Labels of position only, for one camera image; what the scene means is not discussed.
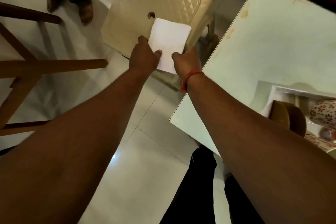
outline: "foot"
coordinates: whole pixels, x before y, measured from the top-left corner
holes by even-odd
[[[92,21],[93,18],[93,8],[92,5],[85,5],[79,7],[79,17],[81,18],[82,24],[86,26]]]
[[[57,0],[47,0],[47,10],[50,13],[54,12],[57,8],[59,8],[60,5],[61,2]]]

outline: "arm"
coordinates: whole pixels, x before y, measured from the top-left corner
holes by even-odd
[[[181,78],[201,68],[195,48],[173,54]],[[266,223],[335,223],[336,161],[246,107],[204,74],[187,92],[225,164]]]
[[[0,158],[1,223],[79,221],[161,53],[139,37],[124,74]]]

